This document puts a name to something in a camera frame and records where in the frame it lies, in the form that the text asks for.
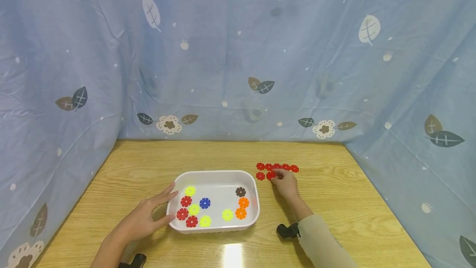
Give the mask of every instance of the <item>white plastic tray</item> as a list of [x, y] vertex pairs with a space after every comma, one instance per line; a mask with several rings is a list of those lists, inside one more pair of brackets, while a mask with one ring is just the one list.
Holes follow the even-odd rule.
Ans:
[[[184, 207], [182, 205], [182, 198], [186, 196], [185, 191], [187, 189], [190, 190], [191, 187], [195, 189], [195, 194], [191, 196], [191, 205]], [[167, 215], [177, 214], [179, 209], [182, 208], [192, 212], [188, 213], [185, 220], [175, 218], [170, 222], [170, 226], [182, 234], [241, 231], [253, 225], [259, 216], [259, 198], [256, 182], [253, 176], [245, 171], [185, 172], [176, 178], [174, 190], [178, 190], [178, 195], [168, 203]], [[239, 219], [236, 214], [237, 209], [242, 208], [239, 205], [240, 198], [246, 198], [249, 202], [249, 205], [244, 208], [246, 216], [243, 218], [243, 211], [238, 213], [238, 216], [242, 219]], [[194, 218], [190, 218], [191, 214], [193, 214], [192, 205], [197, 205], [199, 208], [198, 214], [194, 215], [198, 221], [195, 227], [191, 227], [193, 221], [195, 221]], [[229, 220], [225, 220], [222, 216], [223, 211], [226, 209], [229, 209], [233, 214], [232, 217], [231, 215], [228, 217]], [[203, 218], [204, 216], [210, 218], [209, 227], [206, 226], [207, 219]]]

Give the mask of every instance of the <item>wooden table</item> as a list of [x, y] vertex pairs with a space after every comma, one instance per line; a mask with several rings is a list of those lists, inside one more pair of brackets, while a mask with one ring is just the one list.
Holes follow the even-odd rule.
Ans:
[[[360, 268], [429, 268], [360, 167], [338, 144], [118, 141], [37, 268], [88, 267], [104, 237], [137, 203], [192, 170], [245, 170], [256, 163], [297, 164], [303, 199], [328, 222]], [[294, 222], [269, 181], [257, 181], [261, 214], [246, 231], [179, 234], [158, 231], [129, 247], [144, 268], [313, 267], [296, 240], [276, 235]], [[165, 213], [165, 206], [159, 209]]]

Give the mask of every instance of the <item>blue curtain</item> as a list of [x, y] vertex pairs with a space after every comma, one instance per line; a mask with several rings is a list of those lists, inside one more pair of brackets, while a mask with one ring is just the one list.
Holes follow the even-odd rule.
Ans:
[[0, 23], [0, 267], [118, 138], [343, 142], [433, 267], [476, 267], [476, 0], [1, 0]]

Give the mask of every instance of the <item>finger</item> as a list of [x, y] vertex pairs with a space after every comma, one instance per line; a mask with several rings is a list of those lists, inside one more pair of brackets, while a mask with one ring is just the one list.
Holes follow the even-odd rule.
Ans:
[[154, 232], [165, 227], [168, 225], [171, 221], [175, 219], [175, 214], [169, 214], [166, 215], [165, 217], [159, 219], [158, 221], [154, 221], [152, 224], [152, 227], [154, 229]]
[[158, 196], [162, 195], [162, 196], [165, 196], [165, 195], [168, 195], [170, 192], [172, 192], [172, 190], [174, 189], [175, 187], [175, 182], [173, 183], [170, 183], [170, 185], [164, 189], [164, 191], [162, 193], [160, 193]]
[[285, 177], [288, 174], [292, 174], [291, 172], [284, 169], [273, 169], [273, 172], [275, 172], [276, 174], [282, 175], [283, 177]]
[[150, 198], [150, 201], [152, 202], [152, 207], [154, 209], [156, 209], [157, 207], [159, 207], [163, 203], [169, 202], [170, 200], [175, 198], [175, 196], [178, 193], [179, 193], [179, 191], [176, 190], [175, 192], [169, 193], [168, 195], [165, 195], [165, 196], [161, 196], [161, 195], [153, 196], [152, 198]]
[[175, 186], [175, 182], [170, 183], [170, 185], [166, 189], [164, 189], [162, 193], [155, 195], [151, 197], [150, 199], [157, 199], [157, 198], [160, 198], [161, 196], [168, 195], [174, 189], [174, 186]]
[[271, 178], [271, 182], [277, 186], [281, 182], [281, 179], [274, 177]]

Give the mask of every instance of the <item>beige sleeve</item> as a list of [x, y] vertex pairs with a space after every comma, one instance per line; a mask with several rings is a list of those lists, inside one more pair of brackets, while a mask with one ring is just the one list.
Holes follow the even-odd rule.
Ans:
[[299, 222], [300, 245], [316, 268], [358, 268], [319, 215]]

